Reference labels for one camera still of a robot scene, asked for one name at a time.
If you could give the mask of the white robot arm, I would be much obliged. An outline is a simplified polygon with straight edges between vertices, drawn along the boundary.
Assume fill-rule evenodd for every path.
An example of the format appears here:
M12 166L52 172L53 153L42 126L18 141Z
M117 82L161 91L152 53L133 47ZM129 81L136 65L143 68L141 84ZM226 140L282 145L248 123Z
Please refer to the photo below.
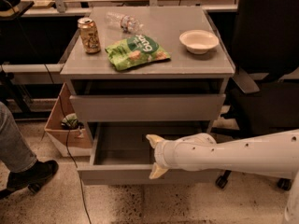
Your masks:
M222 169L293 181L282 224L299 224L299 130L271 133L218 144L207 133L167 140L148 134L155 162L149 175L158 178L170 169Z

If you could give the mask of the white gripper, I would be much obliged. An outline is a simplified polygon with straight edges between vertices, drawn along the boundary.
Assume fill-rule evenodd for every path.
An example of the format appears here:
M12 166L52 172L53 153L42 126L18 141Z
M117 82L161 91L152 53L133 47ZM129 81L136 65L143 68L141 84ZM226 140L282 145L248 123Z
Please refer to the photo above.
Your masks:
M149 178L157 179L164 175L167 169L173 167L175 142L164 140L156 134L147 134L146 138L149 140L151 147L154 148L155 158Z

